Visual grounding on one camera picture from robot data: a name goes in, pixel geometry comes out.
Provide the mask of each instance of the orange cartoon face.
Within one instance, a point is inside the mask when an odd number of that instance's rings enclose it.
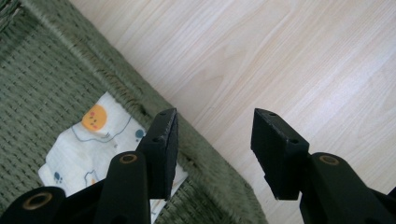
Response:
[[[82,118],[82,125],[90,131],[99,131],[105,126],[107,114],[101,105],[94,105]]]

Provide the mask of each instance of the wooden table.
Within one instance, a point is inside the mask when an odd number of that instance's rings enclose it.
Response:
[[[396,186],[395,1],[72,2],[251,184],[270,223],[302,219],[249,148],[255,107],[368,186]]]

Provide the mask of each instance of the folded cloth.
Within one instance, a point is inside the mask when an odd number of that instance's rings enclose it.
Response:
[[[38,175],[45,186],[59,187],[66,196],[72,195],[106,178],[111,159],[121,152],[136,150],[145,133],[106,92],[81,122],[58,136]],[[186,177],[177,164],[172,195]],[[150,204],[154,222],[165,201],[151,200]]]

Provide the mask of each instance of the wooden floor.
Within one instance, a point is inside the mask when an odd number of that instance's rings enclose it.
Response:
[[[396,186],[395,1],[72,2],[251,184],[270,223],[302,218],[250,151],[255,107],[368,186]]]

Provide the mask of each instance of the woven basket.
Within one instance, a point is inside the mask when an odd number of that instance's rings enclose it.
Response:
[[[68,2],[0,3],[0,215],[41,186],[57,136],[108,91],[146,129],[172,107]],[[179,117],[189,172],[156,223],[265,223],[250,185]]]

